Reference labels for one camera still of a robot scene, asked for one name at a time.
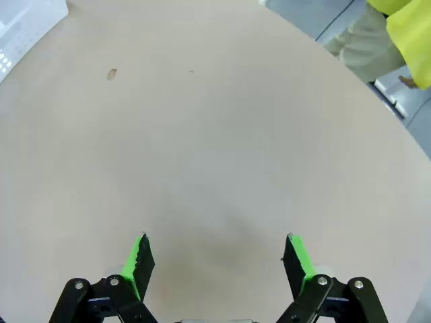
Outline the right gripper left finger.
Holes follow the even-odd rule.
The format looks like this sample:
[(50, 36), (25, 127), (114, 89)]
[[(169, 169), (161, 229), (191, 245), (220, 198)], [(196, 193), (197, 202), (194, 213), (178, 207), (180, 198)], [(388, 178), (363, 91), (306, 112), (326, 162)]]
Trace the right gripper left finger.
[(57, 301), (50, 322), (155, 322), (143, 300), (155, 267), (150, 240), (138, 237), (119, 274), (91, 284), (84, 278), (70, 279)]

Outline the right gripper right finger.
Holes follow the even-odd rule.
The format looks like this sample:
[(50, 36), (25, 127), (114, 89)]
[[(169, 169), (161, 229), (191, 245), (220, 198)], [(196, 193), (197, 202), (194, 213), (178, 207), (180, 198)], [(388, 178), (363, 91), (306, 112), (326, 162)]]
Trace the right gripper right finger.
[(347, 283), (318, 273), (300, 236), (288, 234), (281, 258), (293, 302), (278, 322), (386, 322), (387, 316), (372, 282), (354, 277)]

